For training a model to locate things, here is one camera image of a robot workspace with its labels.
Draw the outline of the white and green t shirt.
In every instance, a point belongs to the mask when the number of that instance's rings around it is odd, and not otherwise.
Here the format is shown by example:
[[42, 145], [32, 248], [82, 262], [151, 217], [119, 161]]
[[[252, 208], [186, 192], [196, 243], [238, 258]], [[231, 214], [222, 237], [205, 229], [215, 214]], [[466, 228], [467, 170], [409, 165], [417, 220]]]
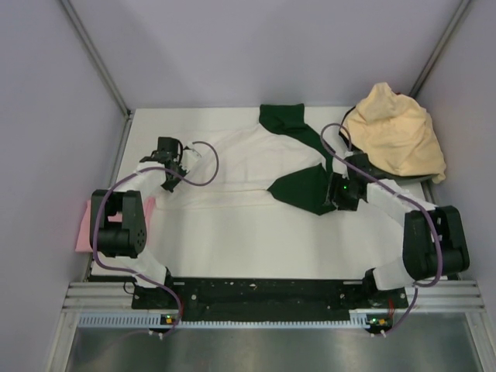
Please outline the white and green t shirt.
[[315, 215], [336, 210], [330, 197], [332, 157], [305, 123], [305, 107], [261, 105], [258, 122], [242, 129], [175, 133], [187, 147], [189, 178], [157, 197], [162, 210], [231, 208], [282, 202]]

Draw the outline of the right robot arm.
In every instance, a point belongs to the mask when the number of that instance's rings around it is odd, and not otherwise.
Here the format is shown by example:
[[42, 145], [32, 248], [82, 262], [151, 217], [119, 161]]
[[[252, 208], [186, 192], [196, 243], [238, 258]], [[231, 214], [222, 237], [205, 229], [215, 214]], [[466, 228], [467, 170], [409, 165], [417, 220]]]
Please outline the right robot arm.
[[429, 278], [467, 270], [470, 256], [460, 212], [415, 197], [398, 177], [373, 167], [365, 153], [332, 160], [326, 201], [343, 211], [356, 211], [361, 201], [392, 218], [403, 228], [402, 248], [391, 262], [370, 268], [361, 294], [370, 306], [382, 305], [390, 290]]

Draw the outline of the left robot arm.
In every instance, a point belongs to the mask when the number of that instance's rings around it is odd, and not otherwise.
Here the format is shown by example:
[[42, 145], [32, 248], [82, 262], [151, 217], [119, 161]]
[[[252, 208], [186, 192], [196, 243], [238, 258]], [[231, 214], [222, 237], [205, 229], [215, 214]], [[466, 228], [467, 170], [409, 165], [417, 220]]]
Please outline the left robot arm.
[[131, 175], [112, 191], [94, 191], [90, 201], [89, 244], [98, 265], [106, 270], [123, 265], [121, 271], [150, 288], [150, 300], [162, 308], [174, 302], [176, 290], [166, 282], [168, 269], [146, 247], [144, 204], [161, 188], [173, 190], [187, 174], [181, 166], [183, 156], [180, 140], [160, 137], [157, 149]]

